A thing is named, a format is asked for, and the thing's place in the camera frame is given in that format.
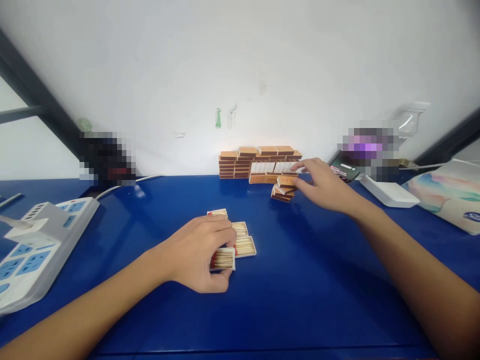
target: charger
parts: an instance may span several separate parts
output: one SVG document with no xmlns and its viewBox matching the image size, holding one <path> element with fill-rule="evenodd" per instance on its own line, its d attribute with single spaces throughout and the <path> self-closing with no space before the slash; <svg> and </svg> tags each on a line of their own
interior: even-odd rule
<svg viewBox="0 0 480 360">
<path fill-rule="evenodd" d="M 418 198 L 396 182 L 377 182 L 366 174 L 360 182 L 385 206 L 391 208 L 411 208 L 420 203 Z"/>
</svg>

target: white power strip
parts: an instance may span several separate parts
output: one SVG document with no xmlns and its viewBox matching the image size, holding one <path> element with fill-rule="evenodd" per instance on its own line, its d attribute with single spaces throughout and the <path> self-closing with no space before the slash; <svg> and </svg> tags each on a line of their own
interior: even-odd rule
<svg viewBox="0 0 480 360">
<path fill-rule="evenodd" d="M 0 316 L 47 294 L 99 205 L 93 197 L 37 204 L 22 218 L 32 227 L 5 235 L 19 244 L 0 262 Z"/>
</svg>

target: phone screen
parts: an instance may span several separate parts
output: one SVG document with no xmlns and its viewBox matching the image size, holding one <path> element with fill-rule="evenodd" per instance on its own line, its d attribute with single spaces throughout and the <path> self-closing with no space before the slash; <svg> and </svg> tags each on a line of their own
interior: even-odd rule
<svg viewBox="0 0 480 360">
<path fill-rule="evenodd" d="M 360 174 L 360 171 L 357 170 L 353 161 L 349 156 L 345 155 L 343 151 L 340 151 L 336 158 L 333 159 L 330 168 L 346 183 L 350 183 L 358 176 L 358 174 Z"/>
</svg>

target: white plug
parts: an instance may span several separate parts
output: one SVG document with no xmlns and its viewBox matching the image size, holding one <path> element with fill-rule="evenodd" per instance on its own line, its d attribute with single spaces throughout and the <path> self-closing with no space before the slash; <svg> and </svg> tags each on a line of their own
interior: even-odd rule
<svg viewBox="0 0 480 360">
<path fill-rule="evenodd" d="M 69 230 L 64 227 L 68 218 L 69 213 L 60 207 L 50 202 L 40 203 L 32 207 L 22 218 L 22 222 L 30 224 L 30 227 L 16 226 L 5 237 L 20 244 L 36 247 L 61 243 L 69 234 Z"/>
</svg>

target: blurred object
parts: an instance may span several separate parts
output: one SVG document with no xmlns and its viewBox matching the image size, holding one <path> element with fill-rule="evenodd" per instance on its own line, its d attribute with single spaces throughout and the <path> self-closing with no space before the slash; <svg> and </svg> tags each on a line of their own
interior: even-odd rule
<svg viewBox="0 0 480 360">
<path fill-rule="evenodd" d="M 399 137 L 392 128 L 349 128 L 337 147 L 377 182 L 391 182 L 399 174 Z"/>
<path fill-rule="evenodd" d="M 480 234 L 480 166 L 453 159 L 403 185 L 419 206 L 471 235 Z"/>
<path fill-rule="evenodd" d="M 133 186 L 135 163 L 130 151 L 111 132 L 81 132 L 80 162 L 100 187 Z"/>
</svg>

